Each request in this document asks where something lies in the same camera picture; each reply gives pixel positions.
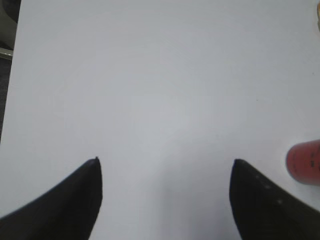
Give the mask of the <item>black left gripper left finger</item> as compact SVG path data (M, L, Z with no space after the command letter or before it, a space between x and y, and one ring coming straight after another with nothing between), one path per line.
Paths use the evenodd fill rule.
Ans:
M103 199L102 169L90 159L55 187L1 217L2 240L87 240Z

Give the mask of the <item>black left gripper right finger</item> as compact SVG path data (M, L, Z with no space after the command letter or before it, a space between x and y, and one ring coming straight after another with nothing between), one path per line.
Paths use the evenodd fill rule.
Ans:
M272 182L242 159L235 159L229 201L243 240L318 240L320 213Z

